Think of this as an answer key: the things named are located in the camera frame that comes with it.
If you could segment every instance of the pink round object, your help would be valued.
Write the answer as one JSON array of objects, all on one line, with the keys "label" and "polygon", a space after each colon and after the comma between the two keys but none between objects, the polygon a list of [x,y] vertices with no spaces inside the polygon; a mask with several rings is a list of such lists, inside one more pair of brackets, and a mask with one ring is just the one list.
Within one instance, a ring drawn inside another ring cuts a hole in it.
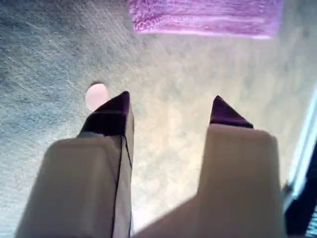
[{"label": "pink round object", "polygon": [[109,100],[109,94],[106,86],[102,83],[96,83],[88,88],[85,96],[86,106],[94,111],[106,101]]}]

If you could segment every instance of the floor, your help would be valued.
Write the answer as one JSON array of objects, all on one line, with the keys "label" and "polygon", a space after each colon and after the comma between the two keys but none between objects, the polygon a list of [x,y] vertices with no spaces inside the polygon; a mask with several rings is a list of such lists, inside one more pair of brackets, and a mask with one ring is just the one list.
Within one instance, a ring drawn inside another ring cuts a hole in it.
[{"label": "floor", "polygon": [[317,1],[285,1],[271,40],[137,35],[124,0],[0,1],[0,237],[12,237],[45,149],[76,136],[88,86],[129,90],[135,229],[193,195],[211,103],[278,138],[285,182],[317,82]]}]

